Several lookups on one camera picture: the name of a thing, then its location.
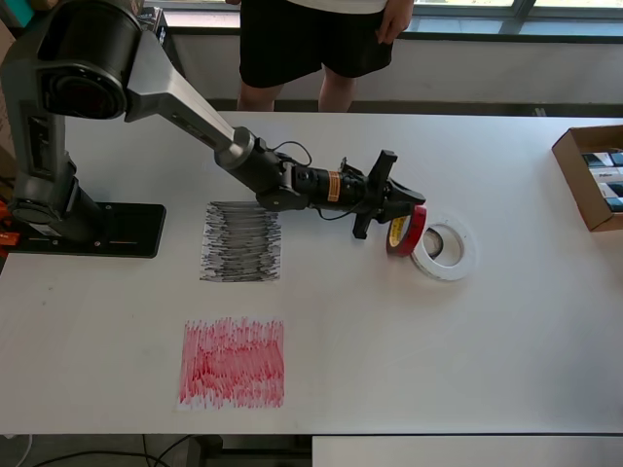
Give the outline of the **person left hand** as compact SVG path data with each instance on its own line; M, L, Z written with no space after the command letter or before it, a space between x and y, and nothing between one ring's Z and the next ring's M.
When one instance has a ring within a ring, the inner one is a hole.
M383 20L377 32L378 42L391 44L405 31L411 22L413 9L413 0L387 0Z

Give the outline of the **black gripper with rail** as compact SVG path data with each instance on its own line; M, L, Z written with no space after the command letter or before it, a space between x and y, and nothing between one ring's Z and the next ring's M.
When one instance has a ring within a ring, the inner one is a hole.
M423 205L426 198L395 180L388 180L397 156L389 150L381 150L365 182L363 199L355 206L352 233L356 239L365 239L373 220L385 224L393 219L408 217L414 205Z

